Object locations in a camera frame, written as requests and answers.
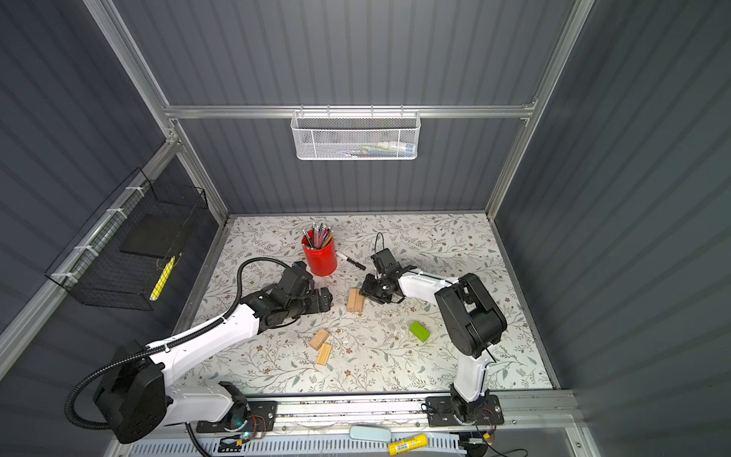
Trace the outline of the green block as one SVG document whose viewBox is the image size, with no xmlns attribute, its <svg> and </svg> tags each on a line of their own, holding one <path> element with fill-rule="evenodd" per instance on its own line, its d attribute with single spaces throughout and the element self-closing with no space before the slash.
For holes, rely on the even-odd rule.
<svg viewBox="0 0 731 457">
<path fill-rule="evenodd" d="M 430 331 L 422 323 L 417 321 L 414 321 L 409 325 L 409 331 L 422 343 L 428 341 L 431 335 Z"/>
</svg>

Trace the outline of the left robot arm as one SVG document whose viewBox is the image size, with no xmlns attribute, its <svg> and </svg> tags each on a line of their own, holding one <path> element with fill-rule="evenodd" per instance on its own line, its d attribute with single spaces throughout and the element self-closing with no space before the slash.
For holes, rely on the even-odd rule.
<svg viewBox="0 0 731 457">
<path fill-rule="evenodd" d="M 94 403 L 122 444 L 186 423 L 220 424 L 232 432 L 255 428 L 246 396 L 231 382 L 184 388 L 177 380 L 207 358 L 264 331 L 329 312 L 332 301 L 331 292 L 316 287 L 305 265 L 296 262 L 260 291 L 238 289 L 232 306 L 209 321 L 145 347 L 121 347 L 113 368 L 102 376 Z"/>
</svg>

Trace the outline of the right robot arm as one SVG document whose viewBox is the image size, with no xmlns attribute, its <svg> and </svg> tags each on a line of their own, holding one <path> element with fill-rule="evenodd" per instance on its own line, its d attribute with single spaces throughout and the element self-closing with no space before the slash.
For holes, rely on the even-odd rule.
<svg viewBox="0 0 731 457">
<path fill-rule="evenodd" d="M 459 278 L 402 266 L 389 249 L 371 255 L 375 274 L 369 273 L 361 295 L 379 304 L 419 299 L 439 308 L 450 342 L 457 350 L 458 367 L 448 396 L 430 396 L 422 405 L 432 428 L 504 424 L 498 397 L 487 387 L 488 368 L 495 362 L 493 346 L 508 328 L 504 314 L 481 279 L 467 273 Z"/>
</svg>

